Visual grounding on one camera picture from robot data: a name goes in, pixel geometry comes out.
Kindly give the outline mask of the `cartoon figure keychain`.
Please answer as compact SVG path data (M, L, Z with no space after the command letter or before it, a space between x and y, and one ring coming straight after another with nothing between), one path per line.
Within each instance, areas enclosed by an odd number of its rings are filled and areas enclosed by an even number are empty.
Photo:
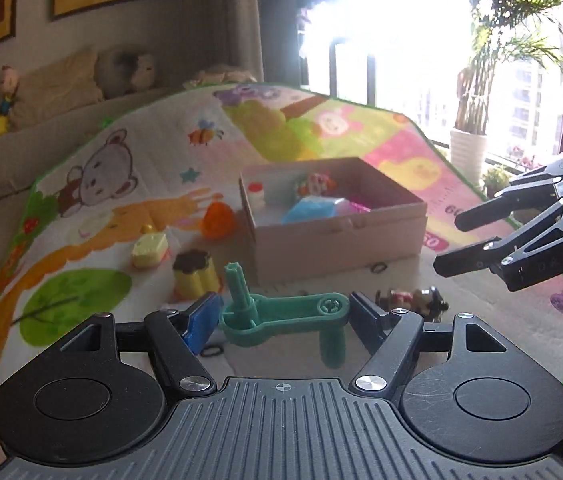
M385 311L405 309L419 314L426 322L440 323L443 314L449 311L449 304L444 300L438 287L405 290L389 289L383 294L376 292L375 304Z

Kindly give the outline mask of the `teal plastic toy crank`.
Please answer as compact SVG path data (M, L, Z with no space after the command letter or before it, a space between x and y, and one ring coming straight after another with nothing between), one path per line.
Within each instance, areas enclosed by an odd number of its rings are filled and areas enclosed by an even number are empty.
M344 326L351 310L346 296L325 292L268 297L251 292L239 263L228 263L224 272L231 301L221 311L220 326L229 342L249 348L276 336L317 333L321 362L332 370L343 365Z

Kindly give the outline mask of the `orange plastic toy cup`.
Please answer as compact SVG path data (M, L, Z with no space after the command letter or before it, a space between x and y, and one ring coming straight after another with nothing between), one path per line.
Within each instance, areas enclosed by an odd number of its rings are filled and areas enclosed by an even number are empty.
M200 232L207 240L222 240L232 235L236 228L234 211L223 202L212 203L200 223Z

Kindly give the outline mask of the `pink plastic toy piece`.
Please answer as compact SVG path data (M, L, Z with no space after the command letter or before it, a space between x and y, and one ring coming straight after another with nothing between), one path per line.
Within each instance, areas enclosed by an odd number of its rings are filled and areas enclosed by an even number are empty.
M352 202L352 200L344 197L336 198L335 203L333 203L333 209L335 209L336 216L350 216L350 214L367 214L367 212L370 212L368 207Z

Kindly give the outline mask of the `small red-capped white bottle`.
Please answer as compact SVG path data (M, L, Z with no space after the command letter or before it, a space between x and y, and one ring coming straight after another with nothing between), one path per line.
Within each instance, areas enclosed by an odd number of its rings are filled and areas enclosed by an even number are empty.
M258 210L265 207L265 188L262 182L250 182L247 185L247 196L252 210Z

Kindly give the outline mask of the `small flower pot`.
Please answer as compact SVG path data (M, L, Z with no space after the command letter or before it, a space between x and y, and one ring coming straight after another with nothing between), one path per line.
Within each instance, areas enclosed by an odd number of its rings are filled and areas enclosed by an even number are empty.
M482 175L482 185L484 194L489 198L493 198L495 194L502 191L509 185L510 174L503 166L490 167L485 174Z

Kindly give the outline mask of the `pink cardboard box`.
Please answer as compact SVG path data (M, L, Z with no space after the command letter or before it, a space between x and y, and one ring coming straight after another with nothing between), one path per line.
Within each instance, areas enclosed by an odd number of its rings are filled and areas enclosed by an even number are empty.
M359 157L247 166L239 176L261 285L415 257L427 204Z

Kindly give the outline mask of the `colourful cartoon play mat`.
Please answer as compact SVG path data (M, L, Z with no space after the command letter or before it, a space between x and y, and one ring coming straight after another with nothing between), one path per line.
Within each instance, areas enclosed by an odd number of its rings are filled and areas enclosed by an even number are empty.
M239 176L247 166L359 157L427 204L419 255L261 285ZM237 228L207 240L214 202ZM563 273L512 292L491 269L443 278L435 257L513 234L513 212L463 232L486 202L406 116L256 84L168 96L113 122L37 180L0 271L0 479L563 479ZM167 234L136 269L140 228ZM438 287L402 392L351 392L369 353L321 362L317 333L255 347L219 324L198 356L214 392L165 392L144 318L184 311L179 252L242 266L268 297Z

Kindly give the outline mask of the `blue white tissue packet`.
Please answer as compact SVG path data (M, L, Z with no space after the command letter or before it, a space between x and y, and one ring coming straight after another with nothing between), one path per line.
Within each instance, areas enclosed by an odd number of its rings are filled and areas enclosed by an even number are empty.
M307 196L293 205L281 218L281 223L291 224L337 217L333 203L336 198L326 196Z

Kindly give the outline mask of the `red white mushroom toy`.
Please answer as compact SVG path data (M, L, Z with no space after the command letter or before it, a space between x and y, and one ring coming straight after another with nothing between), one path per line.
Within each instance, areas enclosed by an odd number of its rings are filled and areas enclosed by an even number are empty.
M337 182L328 174L311 172L295 182L295 197L302 200L307 196L326 196L337 188Z

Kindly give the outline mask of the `white potted palm plant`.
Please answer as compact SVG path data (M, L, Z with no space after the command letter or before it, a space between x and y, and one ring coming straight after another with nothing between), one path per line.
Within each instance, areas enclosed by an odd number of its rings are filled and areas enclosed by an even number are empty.
M451 130L452 165L478 184L487 146L491 95L496 71L507 62L563 68L558 46L536 31L561 0L468 0L472 54L458 75L458 107Z

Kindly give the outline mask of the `grey fabric sofa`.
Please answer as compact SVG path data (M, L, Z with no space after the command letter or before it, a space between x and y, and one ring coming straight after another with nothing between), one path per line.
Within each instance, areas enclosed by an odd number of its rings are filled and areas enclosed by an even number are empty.
M159 88L70 110L0 140L0 264L36 178L62 162L103 129L104 120L155 102L174 91Z

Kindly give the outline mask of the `beige folded blanket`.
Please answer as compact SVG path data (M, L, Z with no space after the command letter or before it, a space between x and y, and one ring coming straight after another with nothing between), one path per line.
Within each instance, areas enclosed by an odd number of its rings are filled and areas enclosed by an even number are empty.
M204 70L198 70L190 79L183 82L183 88L195 89L198 87L216 86L217 84L243 84L244 82L257 81L257 78L246 68L216 64Z

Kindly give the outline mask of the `beige pillow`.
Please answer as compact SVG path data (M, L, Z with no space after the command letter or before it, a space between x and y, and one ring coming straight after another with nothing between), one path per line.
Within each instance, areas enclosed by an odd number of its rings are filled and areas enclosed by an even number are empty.
M97 52L86 47L19 78L8 119L15 130L27 129L104 99L95 81Z

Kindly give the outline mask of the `small red-haired doll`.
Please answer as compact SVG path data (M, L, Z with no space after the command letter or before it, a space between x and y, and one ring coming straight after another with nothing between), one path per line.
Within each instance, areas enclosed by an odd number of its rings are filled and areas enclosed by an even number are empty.
M9 65L2 66L2 79L0 82L0 93L2 96L0 103L0 115L7 116L12 102L14 102L19 86L18 72Z

